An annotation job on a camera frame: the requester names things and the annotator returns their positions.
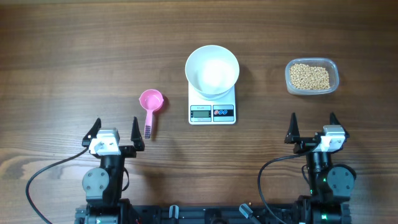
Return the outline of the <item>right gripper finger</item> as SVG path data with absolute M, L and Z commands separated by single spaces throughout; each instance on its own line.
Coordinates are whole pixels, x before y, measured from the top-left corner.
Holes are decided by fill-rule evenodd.
M 338 121 L 338 118 L 334 114 L 334 112 L 330 113 L 330 124 L 331 125 L 340 125 L 343 128 L 343 131 L 345 132 L 345 138 L 349 138 L 349 132 L 344 128 L 344 126 Z
M 296 144 L 300 142 L 300 132 L 295 113 L 291 114 L 290 124 L 284 142 L 286 144 Z

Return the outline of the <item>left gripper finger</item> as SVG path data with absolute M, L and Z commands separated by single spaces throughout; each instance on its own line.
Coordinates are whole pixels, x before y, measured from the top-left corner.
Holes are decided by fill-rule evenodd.
M 133 142 L 136 151 L 144 151 L 145 144 L 144 140 L 142 139 L 139 123 L 136 117 L 134 117 L 132 122 L 131 142 Z
M 87 132 L 85 137 L 82 139 L 82 146 L 83 147 L 89 147 L 91 141 L 96 138 L 96 135 L 98 131 L 101 128 L 101 119 L 97 118 L 94 125 L 91 127 L 91 129 Z

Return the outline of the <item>pink plastic measuring scoop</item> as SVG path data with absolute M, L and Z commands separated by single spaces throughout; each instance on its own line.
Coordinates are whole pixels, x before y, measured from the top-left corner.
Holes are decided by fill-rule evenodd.
M 146 139 L 149 139 L 152 132 L 154 112 L 161 109 L 164 98 L 160 91 L 155 89 L 148 89 L 141 94 L 141 96 L 139 97 L 139 102 L 141 106 L 146 110 L 144 137 Z

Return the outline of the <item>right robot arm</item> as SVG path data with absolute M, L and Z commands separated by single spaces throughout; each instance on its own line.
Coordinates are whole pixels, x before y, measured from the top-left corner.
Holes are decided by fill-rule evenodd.
M 306 157 L 309 196 L 300 196 L 292 207 L 293 223 L 351 223 L 349 202 L 354 189 L 356 172 L 345 164 L 332 163 L 331 156 L 343 149 L 349 133 L 334 113 L 323 131 L 311 138 L 300 136 L 295 113 L 285 138 L 294 145 L 294 154 Z

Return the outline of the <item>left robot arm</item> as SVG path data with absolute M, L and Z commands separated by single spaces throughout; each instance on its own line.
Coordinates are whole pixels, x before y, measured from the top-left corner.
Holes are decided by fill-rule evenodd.
M 82 139 L 82 146 L 100 160 L 97 168 L 90 169 L 82 180 L 85 191 L 85 206 L 76 209 L 76 224 L 139 223 L 140 216 L 122 192 L 129 184 L 123 184 L 123 176 L 129 175 L 125 159 L 135 158 L 145 148 L 137 118 L 133 119 L 130 146 L 119 145 L 116 128 L 102 128 L 97 119 Z

